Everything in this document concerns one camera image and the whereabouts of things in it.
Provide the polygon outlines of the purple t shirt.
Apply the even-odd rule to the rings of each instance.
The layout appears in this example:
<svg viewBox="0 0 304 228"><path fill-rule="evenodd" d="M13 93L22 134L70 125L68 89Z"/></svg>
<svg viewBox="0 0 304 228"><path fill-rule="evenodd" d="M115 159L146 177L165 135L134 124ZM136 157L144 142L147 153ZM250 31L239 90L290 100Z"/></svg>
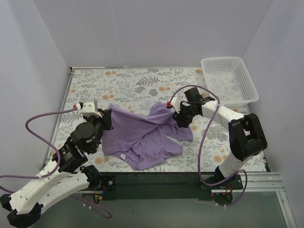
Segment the purple t shirt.
<svg viewBox="0 0 304 228"><path fill-rule="evenodd" d="M113 129L104 131L102 150L105 155L126 162L134 170L159 165L179 156L183 147L178 141L193 141L189 127L178 127L174 112L157 102L147 116L131 113L116 105L109 107Z"/></svg>

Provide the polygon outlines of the white plastic basket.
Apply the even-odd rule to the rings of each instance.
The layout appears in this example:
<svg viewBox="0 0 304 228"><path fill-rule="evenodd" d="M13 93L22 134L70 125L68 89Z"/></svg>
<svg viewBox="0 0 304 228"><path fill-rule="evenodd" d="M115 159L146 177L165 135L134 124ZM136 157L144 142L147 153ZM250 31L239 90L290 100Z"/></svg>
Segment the white plastic basket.
<svg viewBox="0 0 304 228"><path fill-rule="evenodd" d="M252 77L239 57L210 57L201 60L207 89L227 107L244 106L259 100Z"/></svg>

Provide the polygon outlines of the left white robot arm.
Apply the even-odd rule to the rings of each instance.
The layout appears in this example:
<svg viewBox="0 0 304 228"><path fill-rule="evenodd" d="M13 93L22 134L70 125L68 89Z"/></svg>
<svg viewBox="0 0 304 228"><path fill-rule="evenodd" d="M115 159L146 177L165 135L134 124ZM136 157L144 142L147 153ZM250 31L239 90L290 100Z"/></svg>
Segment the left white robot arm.
<svg viewBox="0 0 304 228"><path fill-rule="evenodd" d="M96 190L104 180L94 165L87 167L87 155L97 152L104 131L111 130L111 110L83 113L80 123L47 165L20 190L4 194L1 206L9 211L10 225L28 228L57 202L80 190Z"/></svg>

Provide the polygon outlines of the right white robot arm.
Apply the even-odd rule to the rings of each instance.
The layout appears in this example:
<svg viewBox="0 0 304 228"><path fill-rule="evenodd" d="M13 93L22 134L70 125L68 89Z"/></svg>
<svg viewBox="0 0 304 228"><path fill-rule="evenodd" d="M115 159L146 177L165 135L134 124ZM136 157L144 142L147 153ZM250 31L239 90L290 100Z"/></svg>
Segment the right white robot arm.
<svg viewBox="0 0 304 228"><path fill-rule="evenodd" d="M174 109L173 119L179 127L187 128L195 116L209 118L208 126L216 122L228 130L230 154L216 168L213 176L201 182L209 187L227 188L242 167L254 156L267 148L267 141L256 114L235 112L223 105L215 94L203 97L196 85L187 85L186 100L181 101L174 95L167 102L167 108Z"/></svg>

